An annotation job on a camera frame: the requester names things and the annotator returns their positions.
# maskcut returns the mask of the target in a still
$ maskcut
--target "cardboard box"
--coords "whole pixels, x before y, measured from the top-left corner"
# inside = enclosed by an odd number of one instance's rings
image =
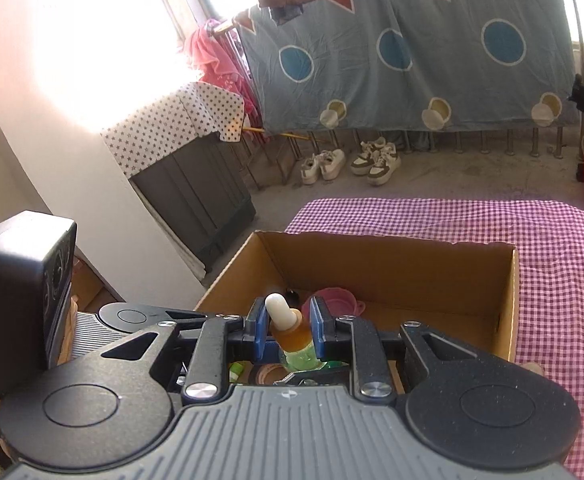
[[[518,258],[503,243],[254,232],[197,305],[247,314],[258,296],[291,288],[301,301],[342,286],[379,330],[415,319],[514,361]]]
[[[98,314],[98,311],[101,310],[101,307],[110,303],[116,303],[117,301],[118,300],[112,296],[110,291],[103,287],[101,290],[99,290],[98,294],[94,296],[94,299],[91,300],[89,304],[83,309],[83,312]]]
[[[84,312],[88,304],[103,288],[103,282],[82,259],[74,256],[72,268],[72,296],[78,310]]]

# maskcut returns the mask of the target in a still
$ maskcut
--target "blue circle pattern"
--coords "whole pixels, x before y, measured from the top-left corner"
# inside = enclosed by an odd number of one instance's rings
[[[483,44],[492,57],[505,64],[521,61],[526,51],[519,31],[505,22],[492,22],[485,27]]]
[[[310,56],[297,46],[285,46],[279,53],[281,68],[288,78],[297,83],[305,81],[312,75],[313,63]]]
[[[391,68],[408,70],[411,57],[403,37],[395,30],[386,30],[378,40],[378,53]]]

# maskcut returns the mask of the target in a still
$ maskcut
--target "screw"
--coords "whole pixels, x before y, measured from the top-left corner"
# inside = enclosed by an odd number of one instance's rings
[[[365,383],[361,387],[361,393],[366,397],[373,397],[374,399],[381,399],[387,397],[392,393],[392,386],[387,383],[380,383],[379,381],[372,381]]]
[[[185,395],[191,399],[210,399],[216,395],[218,388],[210,383],[193,383],[185,388]]]

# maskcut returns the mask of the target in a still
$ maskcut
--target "white rubber bulb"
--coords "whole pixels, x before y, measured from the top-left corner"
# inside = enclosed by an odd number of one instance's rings
[[[265,308],[277,330],[283,332],[296,324],[296,314],[281,294],[274,293],[265,298]]]
[[[319,115],[319,122],[326,128],[333,130],[339,126],[339,114],[335,110],[323,110]]]

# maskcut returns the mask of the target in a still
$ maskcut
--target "metal bar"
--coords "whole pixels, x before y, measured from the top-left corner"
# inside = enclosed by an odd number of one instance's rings
[[[456,148],[454,151],[456,153],[463,153],[463,144],[461,141],[461,132],[455,132],[454,137],[456,137]]]
[[[427,136],[429,137],[429,152],[437,153],[438,152],[437,137],[435,137],[434,132],[428,132]]]
[[[574,15],[576,16],[576,29],[579,33],[579,52],[581,56],[581,77],[584,83],[584,42],[583,42],[583,30],[581,28],[581,17],[579,16],[579,7],[576,4],[576,0],[572,0],[574,4]],[[582,141],[584,136],[584,113],[581,113],[581,134],[579,135],[579,155],[578,160],[583,160],[583,147]]]
[[[281,137],[287,137],[288,139],[298,139],[298,140],[310,140],[310,137],[306,137],[303,135],[296,135],[296,134],[291,134],[291,133],[286,133],[286,134],[278,134]]]
[[[287,138],[290,142],[290,149],[292,150],[292,154],[294,155],[294,146],[292,144],[292,140],[289,137]],[[281,174],[281,184],[285,185],[287,184],[287,182],[289,181],[290,175],[292,174],[292,172],[294,171],[294,168],[296,167],[296,156],[294,157],[294,162],[290,165],[289,170],[285,170],[285,168],[283,167],[283,163],[281,162],[281,153],[283,153],[285,151],[285,144],[281,144],[281,147],[278,149],[277,151],[277,166],[278,166],[278,171],[280,171]]]
[[[259,141],[259,145],[261,146],[261,148],[263,148],[263,153],[265,153],[265,157],[267,158],[267,162],[273,166],[274,164],[277,163],[276,158],[272,158],[272,155],[270,155],[269,151],[267,150],[267,147],[270,145],[271,143],[268,144],[264,144],[263,142]]]
[[[512,156],[514,155],[514,130],[508,130],[508,146],[505,149],[505,154]]]
[[[554,149],[554,158],[563,158],[563,127],[562,126],[559,126],[556,129],[556,147]]]
[[[289,142],[292,155],[294,155],[294,160],[301,160],[301,150],[298,146],[298,143],[296,142],[296,139],[287,137],[287,142]]]
[[[238,160],[239,164],[241,165],[241,170],[247,170],[249,173],[249,176],[251,176],[251,179],[254,181],[254,184],[256,186],[256,189],[258,189],[259,191],[262,189],[261,184],[259,184],[259,181],[256,180],[256,177],[254,177],[254,174],[251,172],[251,169],[249,168],[249,163],[251,162],[251,153],[249,152],[248,148],[247,148],[247,142],[245,141],[245,138],[241,137],[242,140],[242,145],[243,145],[243,150],[245,150],[245,152],[248,154],[248,158],[245,162],[245,164],[243,164],[243,161],[241,160],[241,158],[239,157],[239,154],[236,152],[234,146],[232,146],[232,143],[230,142],[230,148],[232,149],[232,153],[234,154],[234,156],[236,157],[236,159]]]
[[[411,148],[411,144],[409,143],[409,131],[408,130],[403,130],[403,139],[405,141],[405,153],[411,153],[412,148]]]
[[[538,153],[538,128],[532,128],[532,151],[531,156],[537,157]]]
[[[489,152],[490,149],[488,148],[488,138],[485,135],[485,132],[481,130],[481,153],[483,153],[483,155],[487,155]]]
[[[319,148],[319,143],[316,141],[314,132],[310,132],[310,140],[312,141],[312,149],[314,150],[314,155],[318,155],[321,152],[321,149]]]
[[[254,151],[251,149],[249,142],[245,138],[245,136],[241,136],[241,144],[243,145],[243,149],[248,154],[248,158],[254,154]]]
[[[341,147],[339,145],[339,138],[336,136],[336,132],[334,130],[329,131],[329,138],[331,139],[332,144],[334,144],[334,148],[338,149]]]
[[[228,142],[228,144],[230,145],[230,150],[232,150],[232,153],[234,155],[234,158],[236,158],[236,160],[239,163],[239,169],[240,170],[243,170],[245,168],[245,166],[243,165],[243,161],[239,157],[239,154],[236,152],[236,148],[234,147],[234,143],[233,142]]]
[[[254,79],[248,73],[248,67],[245,66],[245,62],[243,61],[243,57],[239,53],[238,48],[236,48],[236,43],[234,43],[234,39],[230,34],[226,33],[227,41],[230,44],[230,48],[232,49],[232,54],[234,55],[235,59],[239,62],[239,73],[243,76],[243,79],[247,82],[249,89],[254,97],[257,98],[258,93],[256,92],[256,83],[254,83]],[[256,105],[259,114],[261,113],[261,106],[258,102],[254,103]]]

